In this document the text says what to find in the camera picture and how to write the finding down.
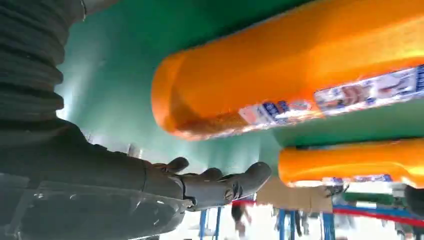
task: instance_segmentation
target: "orange bottle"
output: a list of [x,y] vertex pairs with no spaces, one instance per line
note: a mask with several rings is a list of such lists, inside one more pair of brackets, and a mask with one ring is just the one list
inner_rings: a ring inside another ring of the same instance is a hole
[[168,56],[152,110],[188,140],[237,135],[419,97],[421,64],[423,0],[317,0]]
[[278,174],[291,187],[396,182],[424,188],[424,138],[280,152]]

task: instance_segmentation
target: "orange plastic bottle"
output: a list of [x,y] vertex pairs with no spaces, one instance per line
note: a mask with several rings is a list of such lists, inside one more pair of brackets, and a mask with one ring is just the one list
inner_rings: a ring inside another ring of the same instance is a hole
[[291,187],[346,182],[396,182],[424,188],[424,139],[285,148],[278,173]]
[[317,0],[168,56],[152,110],[188,140],[236,135],[419,97],[421,64],[423,0]]

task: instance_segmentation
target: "red bar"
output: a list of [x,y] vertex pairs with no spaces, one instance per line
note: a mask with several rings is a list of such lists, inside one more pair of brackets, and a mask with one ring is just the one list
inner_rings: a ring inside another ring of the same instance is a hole
[[370,218],[375,218],[375,219],[394,221],[394,222],[398,222],[398,223],[402,223],[402,224],[409,224],[409,225],[413,225],[413,226],[424,227],[424,221],[412,219],[412,218],[406,218],[406,217],[390,216],[390,215],[384,215],[384,214],[378,214],[378,213],[369,213],[369,212],[366,212],[366,211],[357,211],[357,210],[350,210],[350,209],[333,209],[333,213],[334,214],[364,216],[364,217],[370,217]]

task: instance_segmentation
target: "robotic hand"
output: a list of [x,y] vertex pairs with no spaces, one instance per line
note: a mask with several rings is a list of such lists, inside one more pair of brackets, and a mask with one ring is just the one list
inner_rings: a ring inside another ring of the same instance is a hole
[[[176,174],[189,162],[178,157],[169,164],[154,164],[164,173]],[[217,168],[209,168],[201,174],[174,175],[183,185],[183,198],[191,201],[189,211],[223,206],[233,200],[256,193],[271,176],[270,167],[264,162],[251,165],[244,173],[223,176]]]

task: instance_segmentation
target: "person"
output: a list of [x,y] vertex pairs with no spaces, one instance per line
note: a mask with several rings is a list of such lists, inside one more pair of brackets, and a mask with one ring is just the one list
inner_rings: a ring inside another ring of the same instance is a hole
[[246,209],[246,203],[232,204],[231,216],[235,223],[235,230],[238,231],[240,237],[246,235],[246,225],[242,222],[242,217],[245,216],[247,222],[252,224],[252,217]]
[[70,27],[118,0],[0,0],[0,238],[134,239],[175,229],[185,211],[223,206],[268,180],[263,162],[222,176],[179,174],[87,142],[60,119]]

